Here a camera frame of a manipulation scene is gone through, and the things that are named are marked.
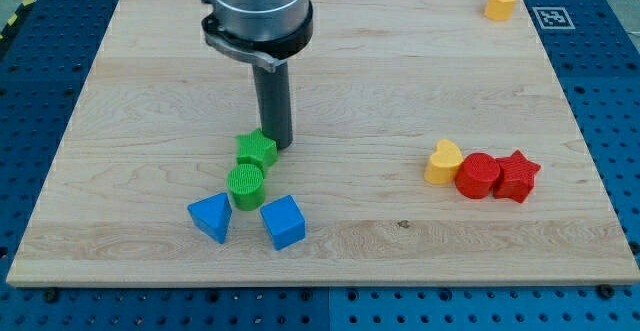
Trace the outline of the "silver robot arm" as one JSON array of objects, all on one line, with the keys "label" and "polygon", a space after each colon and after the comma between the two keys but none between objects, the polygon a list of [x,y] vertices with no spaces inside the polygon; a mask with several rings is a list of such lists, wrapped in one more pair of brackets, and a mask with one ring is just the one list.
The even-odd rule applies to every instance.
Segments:
[{"label": "silver robot arm", "polygon": [[225,56],[274,73],[313,35],[310,0],[204,0],[206,43]]}]

